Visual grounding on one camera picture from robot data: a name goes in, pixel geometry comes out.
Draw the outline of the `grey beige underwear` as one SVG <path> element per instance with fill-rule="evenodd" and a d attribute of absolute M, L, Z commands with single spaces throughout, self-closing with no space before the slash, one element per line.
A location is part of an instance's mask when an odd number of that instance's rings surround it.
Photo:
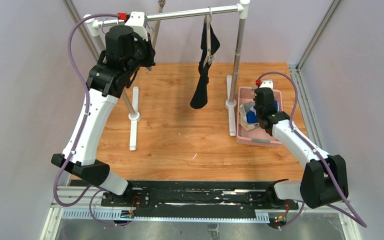
<path fill-rule="evenodd" d="M 248 123 L 247 121 L 247 113 L 251 110 L 253 104 L 251 102 L 241 104 L 239 106 L 239 124 L 246 130 L 251 131 L 255 129 L 258 124 L 257 123 Z"/>

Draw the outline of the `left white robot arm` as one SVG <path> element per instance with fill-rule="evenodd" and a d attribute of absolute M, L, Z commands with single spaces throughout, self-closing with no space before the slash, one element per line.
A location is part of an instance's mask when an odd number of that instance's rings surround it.
<path fill-rule="evenodd" d="M 74 132 L 51 163 L 88 184 L 127 199 L 132 184 L 97 159 L 104 127 L 126 88 L 130 88 L 141 67 L 155 65 L 155 50 L 146 31 L 128 25 L 113 26 L 105 34 L 103 50 L 85 81 L 86 93 Z"/>

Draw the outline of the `blue white underwear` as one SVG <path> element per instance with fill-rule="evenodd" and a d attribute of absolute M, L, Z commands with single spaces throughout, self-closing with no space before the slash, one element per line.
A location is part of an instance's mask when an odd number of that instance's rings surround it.
<path fill-rule="evenodd" d="M 246 111 L 246 122 L 248 124 L 257 124 L 263 120 L 265 121 L 267 119 L 263 115 L 265 110 L 270 110 L 270 113 L 277 113 L 280 110 L 277 101 L 274 101 L 274 104 L 270 106 L 264 106 L 263 104 L 256 106 L 254 102 L 249 102 L 247 107 L 249 108 Z"/>

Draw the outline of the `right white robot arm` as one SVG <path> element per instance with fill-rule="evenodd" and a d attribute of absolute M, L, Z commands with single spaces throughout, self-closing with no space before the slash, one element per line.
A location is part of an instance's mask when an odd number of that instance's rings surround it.
<path fill-rule="evenodd" d="M 300 181 L 282 179 L 270 183 L 268 202 L 276 204 L 283 200 L 296 200 L 315 209 L 347 199 L 345 160 L 339 154 L 331 155 L 320 149 L 303 135 L 290 116 L 278 110 L 271 88 L 255 89 L 254 102 L 259 126 L 280 141 L 304 170 Z"/>

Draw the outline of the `beige hanger of black underwear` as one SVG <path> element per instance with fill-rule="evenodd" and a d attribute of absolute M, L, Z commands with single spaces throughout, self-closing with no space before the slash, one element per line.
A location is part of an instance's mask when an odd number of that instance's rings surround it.
<path fill-rule="evenodd" d="M 208 7 L 209 13 L 205 16 L 205 32 L 206 32 L 206 57 L 204 63 L 210 66 L 215 59 L 212 54 L 212 40 L 211 40 L 211 21 L 212 21 L 212 9 Z"/>

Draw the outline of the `beige hanger of blue underwear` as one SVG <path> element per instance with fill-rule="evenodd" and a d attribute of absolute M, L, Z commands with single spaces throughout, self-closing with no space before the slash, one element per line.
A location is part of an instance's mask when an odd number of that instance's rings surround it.
<path fill-rule="evenodd" d="M 163 12 L 163 8 L 164 8 L 165 4 L 166 4 L 166 0 L 158 0 L 157 14 L 160 14 Z M 155 46 L 156 46 L 156 42 L 157 42 L 159 30 L 160 30 L 160 25 L 161 25 L 161 20 L 156 20 L 154 22 L 153 27 L 151 28 L 152 33 L 151 33 L 150 42 L 151 42 L 151 45 L 153 48 L 155 48 Z"/>

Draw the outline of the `black underwear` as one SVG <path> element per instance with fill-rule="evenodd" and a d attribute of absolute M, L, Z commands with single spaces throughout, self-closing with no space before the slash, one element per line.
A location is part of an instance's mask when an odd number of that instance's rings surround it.
<path fill-rule="evenodd" d="M 207 56 L 207 24 L 203 23 L 201 46 L 202 55 L 198 64 L 199 80 L 194 92 L 194 95 L 190 101 L 190 106 L 193 109 L 201 109 L 208 103 L 208 88 L 209 83 L 209 70 L 210 66 L 205 61 Z"/>

